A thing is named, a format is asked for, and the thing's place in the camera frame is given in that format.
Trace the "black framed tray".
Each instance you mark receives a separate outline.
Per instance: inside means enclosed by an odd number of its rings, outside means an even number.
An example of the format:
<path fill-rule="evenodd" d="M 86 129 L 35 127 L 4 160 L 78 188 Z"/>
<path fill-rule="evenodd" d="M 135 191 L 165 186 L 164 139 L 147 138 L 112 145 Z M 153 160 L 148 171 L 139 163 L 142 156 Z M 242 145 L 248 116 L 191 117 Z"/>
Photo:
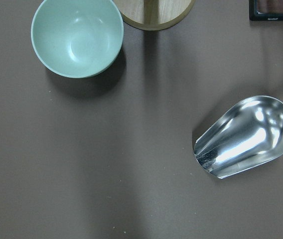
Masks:
<path fill-rule="evenodd" d="M 283 21 L 283 0 L 250 0 L 251 21 Z"/>

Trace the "wooden cup rack stand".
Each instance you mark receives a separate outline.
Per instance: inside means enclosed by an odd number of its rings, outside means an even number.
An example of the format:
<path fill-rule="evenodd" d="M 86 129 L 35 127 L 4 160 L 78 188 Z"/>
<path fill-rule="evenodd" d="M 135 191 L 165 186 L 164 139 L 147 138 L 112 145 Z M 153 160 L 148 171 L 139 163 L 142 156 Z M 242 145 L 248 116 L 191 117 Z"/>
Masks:
<path fill-rule="evenodd" d="M 114 0 L 123 21 L 146 31 L 170 28 L 191 11 L 195 0 Z"/>

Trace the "mint green bowl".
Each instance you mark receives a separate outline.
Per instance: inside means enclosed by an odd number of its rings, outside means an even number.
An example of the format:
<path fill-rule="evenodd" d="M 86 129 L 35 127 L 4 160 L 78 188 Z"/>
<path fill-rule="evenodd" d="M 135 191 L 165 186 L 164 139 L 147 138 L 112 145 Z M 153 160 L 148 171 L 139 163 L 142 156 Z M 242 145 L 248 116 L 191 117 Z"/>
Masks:
<path fill-rule="evenodd" d="M 112 0 L 44 0 L 34 14 L 30 36 L 47 69 L 63 77 L 87 78 L 115 61 L 124 24 Z"/>

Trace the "metal ice scoop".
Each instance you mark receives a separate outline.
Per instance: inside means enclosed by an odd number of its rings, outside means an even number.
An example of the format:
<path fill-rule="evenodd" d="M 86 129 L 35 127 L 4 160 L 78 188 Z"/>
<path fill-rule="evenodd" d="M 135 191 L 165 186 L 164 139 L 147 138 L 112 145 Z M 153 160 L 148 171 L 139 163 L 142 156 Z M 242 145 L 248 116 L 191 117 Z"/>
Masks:
<path fill-rule="evenodd" d="M 223 179 L 283 155 L 283 102 L 252 96 L 224 113 L 195 142 L 202 168 Z"/>

